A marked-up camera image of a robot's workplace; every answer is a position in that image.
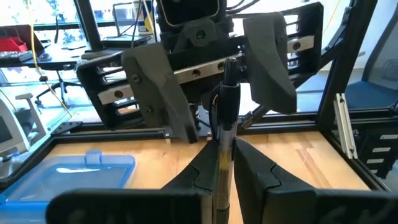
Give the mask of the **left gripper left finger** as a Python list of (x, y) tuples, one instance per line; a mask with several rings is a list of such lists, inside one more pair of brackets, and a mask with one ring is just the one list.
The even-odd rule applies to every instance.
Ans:
[(69, 223), (212, 223), (218, 144), (208, 141), (161, 189), (76, 189), (53, 198), (45, 221)]

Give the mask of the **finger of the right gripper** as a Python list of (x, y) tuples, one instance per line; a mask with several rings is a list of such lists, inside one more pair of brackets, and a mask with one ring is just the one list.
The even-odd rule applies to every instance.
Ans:
[(287, 68), (286, 21), (280, 12), (243, 20), (245, 58), (251, 98), (282, 114), (297, 110), (297, 93)]
[(168, 126), (188, 144), (198, 141), (187, 98), (160, 43), (124, 51), (123, 69), (146, 125)]

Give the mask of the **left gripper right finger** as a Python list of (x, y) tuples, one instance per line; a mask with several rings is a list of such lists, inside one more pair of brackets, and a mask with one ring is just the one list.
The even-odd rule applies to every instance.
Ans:
[(244, 223), (397, 224), (397, 196), (383, 191), (317, 189), (242, 139), (234, 179)]

